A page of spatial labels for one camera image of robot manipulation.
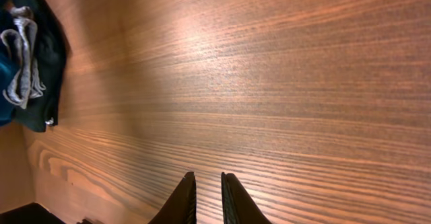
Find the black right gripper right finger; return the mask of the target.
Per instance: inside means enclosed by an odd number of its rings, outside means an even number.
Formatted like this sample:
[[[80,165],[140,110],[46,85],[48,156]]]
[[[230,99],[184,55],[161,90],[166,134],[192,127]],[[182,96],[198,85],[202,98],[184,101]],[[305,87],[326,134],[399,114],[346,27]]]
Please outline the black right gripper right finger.
[[[271,224],[234,174],[222,172],[221,183],[224,224]]]

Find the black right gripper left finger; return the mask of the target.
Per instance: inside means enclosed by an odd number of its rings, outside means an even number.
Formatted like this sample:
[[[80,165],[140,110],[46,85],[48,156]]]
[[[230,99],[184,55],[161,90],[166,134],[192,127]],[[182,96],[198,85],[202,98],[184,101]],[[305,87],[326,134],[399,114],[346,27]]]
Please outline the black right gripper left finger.
[[[196,224],[197,187],[193,172],[187,172],[149,224]]]

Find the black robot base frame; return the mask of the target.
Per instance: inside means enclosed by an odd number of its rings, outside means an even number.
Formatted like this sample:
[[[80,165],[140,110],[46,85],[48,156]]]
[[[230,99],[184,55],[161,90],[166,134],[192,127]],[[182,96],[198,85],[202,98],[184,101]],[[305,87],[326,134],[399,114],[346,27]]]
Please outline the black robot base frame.
[[[31,203],[1,214],[1,224],[65,224],[38,203]]]

